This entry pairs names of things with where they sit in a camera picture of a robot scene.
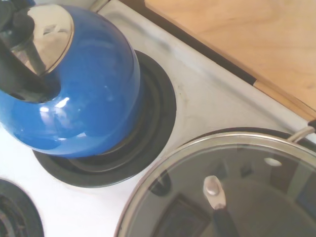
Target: blue kettle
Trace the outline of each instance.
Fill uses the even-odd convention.
[[[101,154],[141,111],[136,54],[103,17],[74,6],[0,1],[0,122],[35,151]]]

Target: pot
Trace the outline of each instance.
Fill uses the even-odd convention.
[[[309,125],[287,140],[224,132],[179,147],[141,179],[115,236],[316,236],[316,153],[297,144]]]

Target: black burner ring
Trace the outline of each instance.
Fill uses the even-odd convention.
[[[5,180],[0,180],[0,236],[44,237],[40,216],[30,198]]]
[[[86,158],[66,159],[35,152],[55,178],[79,187],[97,188],[124,181],[151,164],[167,143],[176,116],[171,81],[151,57],[136,52],[144,82],[144,105],[131,134],[111,150]]]

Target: glass lid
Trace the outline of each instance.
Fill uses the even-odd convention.
[[[315,237],[316,154],[255,133],[183,145],[153,167],[117,237]]]

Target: lid handle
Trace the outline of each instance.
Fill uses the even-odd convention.
[[[239,237],[232,216],[226,208],[226,196],[222,184],[216,176],[204,179],[203,193],[213,207],[213,222],[220,237]]]

